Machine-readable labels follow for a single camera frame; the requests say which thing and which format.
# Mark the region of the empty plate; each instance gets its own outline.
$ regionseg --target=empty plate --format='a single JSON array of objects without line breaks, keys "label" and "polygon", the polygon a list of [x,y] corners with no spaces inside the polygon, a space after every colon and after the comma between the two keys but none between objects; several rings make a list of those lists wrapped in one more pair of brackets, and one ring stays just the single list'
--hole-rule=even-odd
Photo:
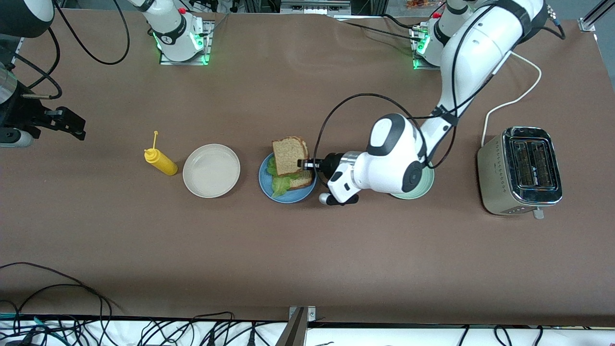
[{"label": "empty plate", "polygon": [[183,169],[184,183],[198,197],[216,198],[239,180],[239,158],[229,147],[208,144],[194,150]]}]

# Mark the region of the table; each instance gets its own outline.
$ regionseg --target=table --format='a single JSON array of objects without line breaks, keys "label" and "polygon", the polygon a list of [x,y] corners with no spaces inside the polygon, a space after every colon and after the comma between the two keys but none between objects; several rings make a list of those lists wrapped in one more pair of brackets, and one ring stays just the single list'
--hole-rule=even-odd
[{"label": "table", "polygon": [[[66,12],[94,54],[122,54],[117,13]],[[130,53],[116,66],[95,63],[64,23],[53,25],[62,47],[54,78],[65,94],[45,104],[86,119],[87,137],[43,131],[32,147],[0,151],[3,263],[28,260],[78,277],[118,302],[121,315],[232,310],[283,320],[289,305],[315,305],[331,321],[615,324],[615,102],[593,35],[574,22],[565,23],[566,41],[542,32],[517,48],[543,69],[542,81],[488,129],[537,126],[552,136],[564,197],[539,222],[487,213],[475,163],[485,113],[534,82],[529,65],[511,58],[477,97],[426,196],[362,191],[359,204],[324,207],[313,193],[281,205],[257,181],[271,140],[300,135],[313,150],[326,114],[359,92],[427,115],[439,72],[413,70],[403,39],[321,15],[230,15],[216,29],[209,66],[159,66],[142,14],[125,15]],[[403,33],[380,19],[361,22]],[[53,51],[43,35],[27,39],[22,54],[45,69]],[[23,65],[16,73],[36,78]],[[329,122],[320,155],[363,149],[372,124],[397,111],[353,100]],[[180,167],[202,145],[231,147],[239,182],[222,198],[193,196],[181,174],[167,177],[143,160],[153,130]],[[16,300],[64,282],[29,268],[0,275],[2,295]],[[25,312],[97,307],[57,289]]]}]

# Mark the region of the white robotic arm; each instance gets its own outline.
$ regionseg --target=white robotic arm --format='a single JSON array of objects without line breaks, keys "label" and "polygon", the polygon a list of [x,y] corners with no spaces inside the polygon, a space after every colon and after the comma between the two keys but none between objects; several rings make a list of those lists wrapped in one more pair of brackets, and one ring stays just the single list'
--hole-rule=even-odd
[{"label": "white robotic arm", "polygon": [[419,55],[433,66],[440,66],[442,50],[459,28],[467,22],[474,11],[465,0],[448,0],[444,13],[440,18],[431,18],[427,21],[430,40],[423,49],[417,51]]},{"label": "white robotic arm", "polygon": [[203,20],[175,7],[173,0],[128,0],[147,18],[158,49],[169,59],[182,62],[204,48]]},{"label": "white robotic arm", "polygon": [[327,183],[335,201],[325,194],[321,202],[344,204],[367,188],[384,193],[412,191],[439,143],[483,84],[497,73],[516,44],[544,26],[546,11],[544,0],[482,1],[444,46],[442,95],[431,113],[434,118],[426,120],[420,131],[399,114],[380,118],[366,152],[350,151],[341,159],[338,155],[339,163]]}]

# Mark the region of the bread slice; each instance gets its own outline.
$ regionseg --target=bread slice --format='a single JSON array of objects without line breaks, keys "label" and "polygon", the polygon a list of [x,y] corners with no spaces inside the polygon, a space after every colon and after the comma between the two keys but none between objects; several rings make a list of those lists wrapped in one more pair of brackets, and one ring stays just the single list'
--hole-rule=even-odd
[{"label": "bread slice", "polygon": [[303,171],[300,173],[297,179],[291,179],[290,181],[290,190],[297,190],[299,188],[304,188],[310,186],[312,184],[312,179],[314,178],[314,172],[312,171]]},{"label": "bread slice", "polygon": [[285,137],[272,141],[271,145],[273,145],[276,171],[279,177],[303,171],[297,166],[297,160],[308,159],[309,155],[308,146],[301,137]]}]

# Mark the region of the stainless steel toaster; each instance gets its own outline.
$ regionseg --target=stainless steel toaster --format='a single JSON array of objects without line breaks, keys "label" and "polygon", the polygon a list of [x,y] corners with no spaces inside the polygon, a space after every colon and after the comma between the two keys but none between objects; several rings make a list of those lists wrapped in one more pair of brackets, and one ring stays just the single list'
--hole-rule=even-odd
[{"label": "stainless steel toaster", "polygon": [[543,208],[561,200],[553,143],[537,127],[511,127],[479,149],[478,180],[485,208],[497,215],[543,219]]}]

